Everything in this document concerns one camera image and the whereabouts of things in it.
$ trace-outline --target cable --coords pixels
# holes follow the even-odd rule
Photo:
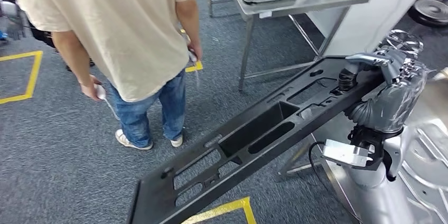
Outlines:
[[[310,159],[311,168],[313,169],[314,173],[315,173],[316,176],[318,177],[319,181],[322,183],[322,185],[323,185],[323,186],[325,187],[325,189],[328,191],[328,193],[329,193],[333,198],[336,199],[336,201],[337,201],[337,202],[344,208],[344,210],[345,210],[347,213],[351,214],[356,220],[359,221],[360,224],[362,224],[361,219],[360,219],[358,216],[356,216],[355,213],[352,213],[349,209],[347,209],[347,208],[344,206],[344,204],[343,204],[343,203],[342,203],[342,202],[341,202],[341,201],[340,201],[340,200],[333,194],[333,192],[332,192],[330,189],[328,189],[328,187],[325,185],[325,183],[323,182],[323,180],[322,180],[321,177],[319,176],[318,171],[316,170],[316,167],[314,166],[313,158],[311,157],[311,154],[312,154],[312,152],[313,152],[313,148],[314,148],[315,146],[317,146],[317,145],[325,145],[325,142],[322,142],[322,141],[314,142],[313,144],[311,144],[310,148],[308,149],[308,158]]]
[[[393,9],[392,11],[390,11],[389,14],[387,14],[388,16],[391,15],[393,12],[395,12],[395,11],[399,8],[399,6],[400,6],[400,4],[401,4],[401,3],[400,3],[401,1],[402,1],[402,0],[398,0],[398,2],[397,2],[397,4],[396,4],[396,6],[394,7],[394,9]],[[386,17],[386,18],[384,19],[384,21],[383,21],[380,25],[378,25],[377,29],[375,30],[374,35],[372,36],[372,39],[371,39],[370,42],[368,42],[367,45],[364,47],[364,52],[367,52],[367,47],[370,46],[370,45],[372,44],[372,42],[374,41],[375,37],[378,35],[379,30],[382,28],[382,26],[383,26],[388,20],[389,20],[389,17]]]

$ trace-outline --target stainless steel table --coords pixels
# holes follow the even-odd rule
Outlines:
[[[228,2],[228,1],[230,1],[230,0],[220,0],[220,1],[209,0],[210,17],[213,17],[213,4],[223,3],[223,2]],[[246,74],[247,59],[249,57],[249,48],[250,48],[252,33],[254,30],[254,24],[255,24],[256,19],[260,18],[259,17],[260,14],[262,14],[261,17],[264,17],[264,16],[267,16],[267,17],[289,16],[290,19],[293,21],[294,25],[297,27],[297,29],[300,31],[300,33],[303,35],[303,37],[306,39],[307,43],[313,49],[314,53],[316,54],[316,57],[314,60],[317,60],[320,57],[322,57],[322,55],[324,54],[324,52],[327,49],[328,45],[330,44],[332,38],[336,34],[336,31],[338,30],[345,15],[347,14],[348,10],[350,9],[350,6],[354,5],[354,4],[366,3],[369,0],[292,0],[292,1],[276,1],[276,2],[257,3],[257,4],[247,4],[243,0],[233,0],[233,1],[235,1],[238,4],[238,8],[239,8],[241,17],[243,18],[244,21],[246,21],[246,40],[245,40],[244,50],[243,50],[243,54],[242,54],[241,73],[240,73],[240,79],[239,79],[239,90],[242,90],[243,86],[244,86],[245,79],[263,76],[263,75],[276,73],[276,72],[282,72],[282,71],[307,67],[314,63],[314,61],[311,61],[309,63],[296,64],[296,65],[289,66],[289,67],[283,67],[283,68],[271,69],[271,70],[262,71],[262,72]],[[303,28],[295,20],[293,15],[303,14],[303,13],[307,13],[310,11],[320,11],[320,10],[325,10],[328,8],[335,8],[335,7],[342,7],[343,8],[342,13],[339,16],[338,20],[336,21],[333,29],[330,31],[329,35],[325,38],[322,45],[319,48],[317,48],[314,45],[314,43],[312,42],[312,40],[308,37],[306,32],[303,30]]]

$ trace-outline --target metal bracket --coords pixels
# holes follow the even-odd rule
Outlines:
[[[379,70],[361,72],[350,91],[333,91],[346,64],[344,57],[317,61],[141,179],[128,223],[185,221],[384,81]],[[321,91],[297,99],[315,83]]]

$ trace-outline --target yellow floor tape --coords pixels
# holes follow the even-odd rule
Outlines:
[[[25,94],[0,99],[0,104],[5,104],[5,103],[11,102],[11,101],[21,101],[21,100],[25,100],[25,99],[33,97],[34,87],[35,87],[36,81],[38,79],[39,67],[40,67],[41,61],[42,61],[42,51],[33,51],[33,52],[28,52],[28,53],[0,57],[0,62],[1,62],[1,61],[11,60],[11,59],[20,59],[20,58],[26,58],[26,57],[32,57],[32,56],[34,56],[34,63],[33,63],[33,67],[31,68],[30,79],[28,80],[28,85],[26,86]]]
[[[201,63],[201,61],[198,61],[198,62],[196,62],[196,66],[185,68],[185,72],[194,72],[196,70],[202,70],[202,69],[204,69],[202,67],[202,63]]]
[[[244,210],[244,214],[246,215],[246,220],[248,224],[256,224],[254,213],[252,212],[252,208],[250,207],[249,197],[245,197],[243,199],[223,204],[222,206],[192,216],[188,220],[184,221],[182,224],[195,224],[200,221],[208,220],[216,216],[232,212],[238,209]]]

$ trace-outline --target white cable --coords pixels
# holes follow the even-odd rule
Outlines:
[[[367,52],[367,47],[369,47],[372,42],[375,40],[375,37],[378,35],[378,32],[380,31],[380,29],[383,27],[384,24],[386,24],[386,22],[389,20],[389,15],[391,15],[393,12],[395,12],[399,6],[401,5],[401,1],[402,0],[398,0],[398,2],[396,3],[396,6],[394,7],[394,9],[387,14],[386,18],[384,19],[384,21],[377,27],[377,29],[375,30],[374,35],[372,36],[372,39],[370,40],[370,42],[367,43],[367,45],[364,47],[364,52]]]
[[[112,107],[112,105],[110,105],[109,101],[106,98],[106,91],[105,91],[105,89],[101,85],[98,85],[98,84],[95,84],[94,86],[95,86],[95,89],[97,90],[97,97],[107,103],[107,106],[109,106],[110,110],[112,110],[112,113],[114,114],[114,117],[118,121],[120,121],[120,118],[115,113],[114,108]]]
[[[198,58],[191,51],[188,51],[188,56],[190,57],[191,62],[193,62],[194,64],[194,74],[196,75],[196,87],[199,89],[200,84],[199,84],[199,72],[198,72]]]

